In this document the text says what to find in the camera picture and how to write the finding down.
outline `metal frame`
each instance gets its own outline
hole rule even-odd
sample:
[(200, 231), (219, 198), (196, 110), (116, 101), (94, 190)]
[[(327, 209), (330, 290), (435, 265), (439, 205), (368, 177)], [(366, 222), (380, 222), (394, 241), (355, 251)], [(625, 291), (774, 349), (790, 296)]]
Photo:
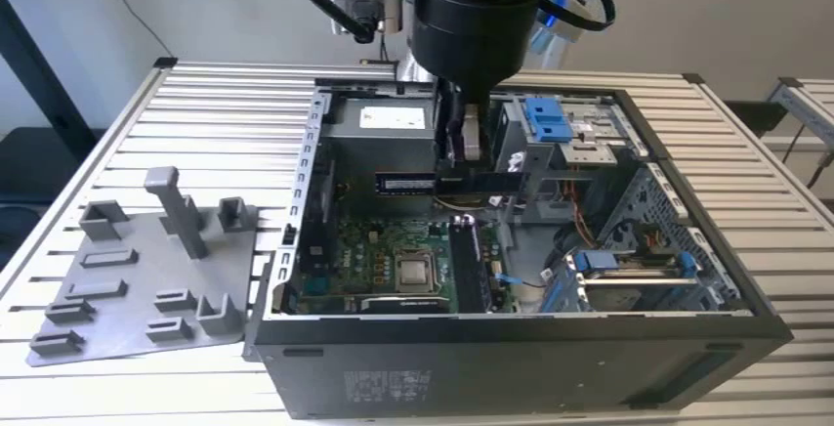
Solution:
[(67, 149), (82, 162), (95, 147), (95, 137), (9, 0), (0, 0), (0, 54)]
[[(20, 399), (4, 404), (4, 417), (32, 418), (38, 424), (50, 424), (47, 418), (56, 424), (74, 422), (71, 416), (84, 416), (84, 424), (111, 424), (112, 415), (120, 415), (119, 421), (143, 422), (150, 414), (166, 423), (290, 422), (263, 365), (240, 359), (242, 346), (32, 369), (24, 362), (28, 338), (78, 248), (74, 223), (82, 215), (79, 203), (92, 194), (124, 198), (132, 206), (142, 206), (130, 188), (131, 174), (154, 161), (174, 163), (186, 170), (184, 180), (198, 186), (198, 202), (203, 197), (214, 204), (211, 194), (234, 186), (247, 202), (260, 206), (252, 262), (252, 274), (260, 275), (268, 263), (263, 251), (276, 248), (284, 227), (280, 203), (287, 199), (282, 193), (287, 182), (280, 174), (295, 167), (295, 160), (287, 160), (287, 145), (299, 138), (288, 138), (279, 130), (287, 130), (287, 125), (298, 124), (306, 115), (311, 80), (391, 76), (390, 66), (275, 64), (179, 63), (151, 72), (0, 273), (0, 356), (5, 360), (0, 389)], [(423, 418), (419, 423), (831, 424), (834, 243), (831, 218), (813, 205), (815, 198), (806, 196), (803, 187), (778, 167), (778, 160), (746, 134), (746, 127), (737, 124), (721, 102), (682, 76), (523, 71), (509, 81), (514, 83), (629, 91), (797, 341), (679, 413), (601, 413), (585, 418), (573, 414), (445, 417)], [(779, 207), (765, 206), (775, 198)], [(90, 401), (103, 398), (108, 401)]]

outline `slotted metal table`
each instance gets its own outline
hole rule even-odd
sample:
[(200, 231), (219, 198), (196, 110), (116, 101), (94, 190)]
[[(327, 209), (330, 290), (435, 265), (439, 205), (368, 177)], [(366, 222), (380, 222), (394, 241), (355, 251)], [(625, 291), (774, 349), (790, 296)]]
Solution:
[(769, 100), (782, 104), (833, 150), (834, 80), (781, 77)]
[[(175, 165), (199, 206), (260, 208), (252, 274), (280, 241), (316, 77), (380, 79), (387, 66), (178, 63), (156, 68), (0, 273), (0, 418), (22, 424), (290, 422), (242, 345), (31, 368), (28, 340), (83, 238), (91, 200), (158, 211), (144, 169)], [(681, 75), (527, 71), (509, 83), (626, 89), (795, 341), (679, 414), (411, 418), (386, 424), (834, 424), (834, 217), (710, 89)], [(328, 421), (359, 424), (359, 420)]]

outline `gray plastic holder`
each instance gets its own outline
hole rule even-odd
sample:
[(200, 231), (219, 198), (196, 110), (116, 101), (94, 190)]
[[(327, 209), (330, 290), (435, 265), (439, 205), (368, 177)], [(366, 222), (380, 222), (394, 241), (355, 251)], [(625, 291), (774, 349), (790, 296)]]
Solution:
[[(258, 210), (240, 198), (196, 208), (176, 186), (168, 187), (176, 169), (163, 169), (148, 171), (148, 181), (152, 188), (162, 184), (162, 199), (180, 199), (182, 206), (170, 206), (179, 213), (174, 220), (164, 213), (127, 216), (116, 201), (87, 206), (86, 238), (30, 342), (30, 365), (242, 340)], [(166, 222), (178, 222), (174, 234)], [(198, 240), (206, 251), (192, 258)]]

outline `wire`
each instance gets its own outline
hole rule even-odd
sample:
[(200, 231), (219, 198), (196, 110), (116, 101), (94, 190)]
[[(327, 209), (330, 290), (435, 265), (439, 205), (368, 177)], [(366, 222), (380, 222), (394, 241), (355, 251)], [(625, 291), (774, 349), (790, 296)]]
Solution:
[(443, 201), (441, 198), (438, 198), (437, 196), (434, 197), (434, 200), (445, 207), (447, 207), (451, 210), (455, 211), (481, 211), (482, 209), (486, 209), (485, 207), (467, 207), (467, 206), (457, 206), (451, 203), (447, 203), (446, 201)]
[(794, 150), (794, 145), (797, 144), (797, 140), (799, 139), (799, 136), (802, 135), (805, 129), (806, 129), (806, 126), (803, 124), (799, 125), (799, 130), (797, 131), (797, 135), (794, 136), (794, 141), (791, 141), (791, 144), (787, 146), (787, 150), (785, 151), (785, 156), (782, 157), (783, 164), (787, 164), (787, 158), (791, 155), (791, 151)]
[(359, 43), (374, 41), (375, 27), (363, 24), (346, 13), (331, 0), (310, 0), (315, 7), (332, 19), (344, 29), (354, 34)]
[(617, 7), (614, 5), (614, 0), (599, 0), (599, 2), (602, 3), (602, 11), (605, 13), (603, 22), (583, 18), (581, 15), (573, 13), (550, 0), (538, 0), (538, 9), (574, 27), (598, 32), (605, 30), (617, 19)]
[(819, 175), (822, 174), (822, 170), (823, 169), (825, 169), (825, 165), (817, 166), (817, 170), (813, 171), (813, 175), (810, 176), (810, 180), (807, 181), (806, 188), (810, 189), (815, 185), (817, 180), (819, 179)]
[(510, 284), (523, 284), (525, 286), (537, 287), (539, 289), (547, 287), (545, 284), (534, 284), (529, 281), (525, 281), (519, 277), (510, 277), (505, 275), (503, 273), (499, 275), (495, 275), (495, 279), (498, 279), (499, 281), (509, 282)]
[(142, 20), (142, 18), (139, 17), (139, 14), (136, 14), (136, 11), (134, 11), (134, 8), (131, 7), (131, 3), (128, 3), (128, 0), (122, 0), (122, 2), (124, 3), (126, 8), (128, 8), (128, 12), (131, 13), (131, 15), (136, 18), (142, 26), (147, 29), (150, 34), (154, 36), (154, 38), (159, 42), (159, 45), (162, 45), (162, 48), (166, 50), (166, 53), (168, 54), (168, 56), (174, 57), (174, 53), (171, 52), (171, 49), (168, 48), (168, 45), (166, 45), (166, 42), (162, 41), (162, 38), (159, 38), (159, 35), (156, 35), (156, 32), (154, 31), (154, 29)]
[(386, 34), (379, 35), (379, 60), (382, 62), (390, 62), (388, 59), (388, 46), (386, 45)]

